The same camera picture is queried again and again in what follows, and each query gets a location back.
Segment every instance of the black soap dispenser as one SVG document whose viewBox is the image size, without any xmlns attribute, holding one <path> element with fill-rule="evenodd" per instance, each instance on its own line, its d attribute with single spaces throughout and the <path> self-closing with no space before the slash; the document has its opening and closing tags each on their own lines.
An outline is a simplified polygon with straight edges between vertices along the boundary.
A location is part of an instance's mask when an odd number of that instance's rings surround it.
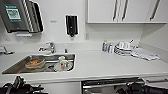
<svg viewBox="0 0 168 94">
<path fill-rule="evenodd" d="M 77 16 L 66 15 L 67 34 L 74 37 L 78 34 Z"/>
</svg>

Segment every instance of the white cabinet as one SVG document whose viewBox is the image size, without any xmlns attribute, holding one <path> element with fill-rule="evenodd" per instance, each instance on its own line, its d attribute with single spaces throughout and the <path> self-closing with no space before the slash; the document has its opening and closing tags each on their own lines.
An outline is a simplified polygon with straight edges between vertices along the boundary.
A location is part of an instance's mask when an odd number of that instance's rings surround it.
<svg viewBox="0 0 168 94">
<path fill-rule="evenodd" d="M 168 22 L 168 0 L 152 0 L 146 23 Z"/>
<path fill-rule="evenodd" d="M 81 82 L 45 83 L 41 87 L 48 94 L 82 94 Z"/>
<path fill-rule="evenodd" d="M 87 0 L 88 23 L 144 23 L 151 0 Z"/>
<path fill-rule="evenodd" d="M 87 23 L 167 23 L 168 0 L 86 0 Z"/>
<path fill-rule="evenodd" d="M 118 23 L 145 23 L 151 0 L 121 0 Z"/>
<path fill-rule="evenodd" d="M 88 23 L 117 23 L 119 0 L 87 0 Z"/>
</svg>

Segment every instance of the upper cabinet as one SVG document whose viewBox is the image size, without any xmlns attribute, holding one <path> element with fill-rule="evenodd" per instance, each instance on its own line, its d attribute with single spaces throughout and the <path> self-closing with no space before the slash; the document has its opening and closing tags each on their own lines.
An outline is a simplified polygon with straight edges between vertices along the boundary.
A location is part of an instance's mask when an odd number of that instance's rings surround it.
<svg viewBox="0 0 168 94">
<path fill-rule="evenodd" d="M 144 23 L 151 0 L 121 0 L 118 23 Z"/>
<path fill-rule="evenodd" d="M 146 23 L 168 22 L 168 0 L 152 0 Z"/>
<path fill-rule="evenodd" d="M 168 0 L 86 1 L 87 23 L 165 23 L 168 19 Z"/>
<path fill-rule="evenodd" d="M 88 23 L 117 23 L 119 0 L 87 0 Z"/>
</svg>

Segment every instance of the sink basin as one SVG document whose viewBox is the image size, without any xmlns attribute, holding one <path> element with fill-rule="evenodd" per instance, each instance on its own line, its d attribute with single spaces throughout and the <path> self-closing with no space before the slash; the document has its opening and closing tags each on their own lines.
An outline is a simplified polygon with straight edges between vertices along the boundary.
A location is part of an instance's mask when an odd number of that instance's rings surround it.
<svg viewBox="0 0 168 94">
<path fill-rule="evenodd" d="M 59 55 L 30 55 L 19 62 L 17 62 L 15 65 L 11 66 L 7 70 L 3 71 L 2 74 L 18 74 L 18 73 L 37 73 L 37 72 L 57 72 L 54 70 L 54 65 L 58 64 L 58 58 L 60 56 L 65 56 L 65 59 L 71 62 L 72 67 L 68 70 L 64 71 L 71 71 L 74 67 L 74 60 L 75 60 L 75 54 L 59 54 Z M 39 59 L 39 60 L 45 60 L 45 65 L 42 68 L 39 69 L 28 69 L 25 67 L 25 64 L 27 64 L 32 59 Z"/>
</svg>

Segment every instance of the cup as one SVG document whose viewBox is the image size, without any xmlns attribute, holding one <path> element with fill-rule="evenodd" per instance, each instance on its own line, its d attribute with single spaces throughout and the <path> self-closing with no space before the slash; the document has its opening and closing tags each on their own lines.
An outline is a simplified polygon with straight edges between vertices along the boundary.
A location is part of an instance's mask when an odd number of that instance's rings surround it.
<svg viewBox="0 0 168 94">
<path fill-rule="evenodd" d="M 60 64 L 61 64 L 61 69 L 62 70 L 67 70 L 68 69 L 68 60 L 61 60 L 60 61 Z"/>
</svg>

